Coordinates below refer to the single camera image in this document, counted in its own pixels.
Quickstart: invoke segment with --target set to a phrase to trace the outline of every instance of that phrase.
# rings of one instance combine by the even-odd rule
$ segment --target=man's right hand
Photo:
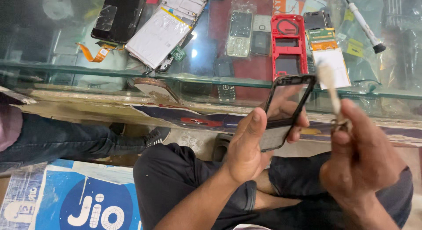
[[[351,134],[332,134],[331,158],[321,167],[320,180],[343,210],[366,215],[381,206],[375,193],[395,184],[406,163],[384,132],[351,100],[341,101],[341,112],[353,128]]]

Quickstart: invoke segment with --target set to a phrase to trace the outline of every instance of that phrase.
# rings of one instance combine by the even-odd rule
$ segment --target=black sneaker
[[[156,127],[149,134],[144,136],[146,147],[151,147],[157,143],[163,143],[170,135],[171,128]]]

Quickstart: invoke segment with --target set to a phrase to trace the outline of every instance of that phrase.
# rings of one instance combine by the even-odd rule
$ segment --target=glass display case
[[[168,84],[185,101],[255,107],[267,99],[272,59],[258,54],[244,59],[227,56],[234,1],[253,5],[256,15],[328,12],[351,81],[351,87],[338,90],[340,96],[356,101],[372,117],[422,120],[422,0],[351,0],[387,46],[381,54],[374,53],[359,24],[350,18],[345,0],[209,0],[183,48],[186,58],[174,61],[165,72],[149,69],[126,50],[112,50],[100,63],[86,59],[76,43],[93,54],[100,50],[91,31],[104,0],[0,0],[2,85],[17,91],[146,98],[135,79],[150,77]],[[142,7],[137,29],[159,2]],[[307,55],[309,73],[314,73],[312,55]],[[234,73],[219,74],[221,64]],[[222,89],[231,93],[222,95]],[[327,92],[316,87],[306,108],[330,113]]]

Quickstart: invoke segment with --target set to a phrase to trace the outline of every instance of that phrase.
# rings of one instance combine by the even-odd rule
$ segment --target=glass shelf
[[[253,3],[259,15],[273,13],[273,0],[242,1]],[[347,5],[344,0],[287,0],[284,1],[284,6],[287,7],[279,10],[301,14],[303,7],[312,6],[314,10],[324,9],[330,12],[336,39],[343,51],[353,84],[352,87],[339,89],[341,96],[365,100],[362,103],[377,100],[380,109],[386,107],[389,111],[400,113],[405,108],[409,111],[407,114],[418,116],[422,110],[422,107],[418,108],[418,102],[422,100],[422,0],[351,1],[356,3],[374,33],[387,46],[387,50],[380,55],[373,53],[369,40],[356,22],[347,20]],[[121,89],[122,94],[124,91],[134,92],[134,88],[128,84],[131,78],[145,76],[143,74],[146,68],[142,63],[130,58],[127,51],[110,52],[101,63],[88,62],[75,44],[85,44],[92,54],[100,50],[95,44],[98,40],[91,38],[90,33],[103,3],[104,0],[1,0],[0,72],[3,76],[12,77],[6,80],[3,78],[3,81],[7,81],[8,87],[27,87],[29,85],[26,82],[31,82],[43,84],[35,86],[38,88],[47,89],[46,84],[51,84],[67,86],[67,90],[71,86],[78,87],[77,83],[66,80],[67,83],[61,81],[62,84],[57,84],[56,81],[60,79],[54,78],[70,74],[73,80],[75,77],[85,76],[83,80],[87,80],[89,86],[95,85],[96,81],[104,83],[107,79],[117,81],[116,86],[96,91],[99,93],[119,93],[116,89]],[[182,62],[174,62],[165,73],[153,72],[147,76],[169,84],[182,82],[236,86],[239,87],[236,93],[244,102],[240,100],[232,105],[252,106],[254,102],[248,103],[247,96],[240,93],[264,93],[262,91],[271,87],[270,57],[253,55],[245,60],[232,59],[233,78],[216,77],[214,74],[216,60],[225,56],[231,3],[232,0],[210,0],[193,30],[194,37],[184,48],[187,58]],[[148,21],[157,6],[158,4],[145,5],[138,29]],[[363,44],[359,56],[350,51],[350,41],[344,40],[344,35]],[[312,73],[314,70],[310,56],[308,64],[309,73]],[[74,90],[95,92],[93,89]],[[195,96],[192,93],[183,94],[183,90],[178,93],[185,100],[219,104],[215,95]],[[326,95],[326,91],[319,88],[314,93]],[[392,103],[401,109],[388,108]],[[317,106],[314,110],[330,111]]]

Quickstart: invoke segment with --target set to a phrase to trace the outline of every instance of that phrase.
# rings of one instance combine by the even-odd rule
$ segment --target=poster
[[[58,159],[13,173],[3,230],[141,230],[132,168]]]

